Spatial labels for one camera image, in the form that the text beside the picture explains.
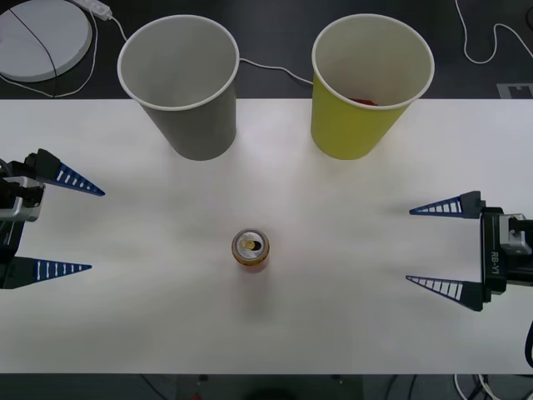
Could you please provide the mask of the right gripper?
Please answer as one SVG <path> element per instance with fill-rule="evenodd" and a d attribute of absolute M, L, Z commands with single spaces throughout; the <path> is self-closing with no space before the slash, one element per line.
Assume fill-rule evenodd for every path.
<path fill-rule="evenodd" d="M 474 312 L 483 310 L 484 302 L 506 291 L 506 255 L 500 245 L 500 207 L 485 207 L 480 191 L 412 208 L 413 216 L 478 219 L 481 215 L 481 278 L 480 282 L 457 281 L 406 275 L 406 280 L 432 293 L 460 304 Z"/>

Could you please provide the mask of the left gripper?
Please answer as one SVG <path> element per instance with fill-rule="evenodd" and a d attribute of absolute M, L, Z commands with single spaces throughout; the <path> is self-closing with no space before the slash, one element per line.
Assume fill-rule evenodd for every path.
<path fill-rule="evenodd" d="M 39 148 L 37 152 L 30 153 L 25 158 L 24 165 L 28 167 L 29 177 L 40 183 L 89 193 L 98 197 L 105 195 L 105 192 L 93 182 L 42 148 Z M 25 222 L 1 222 L 1 289 L 22 288 L 34 283 L 81 273 L 92 268 L 92 265 L 88 264 L 15 257 L 24 225 Z"/>

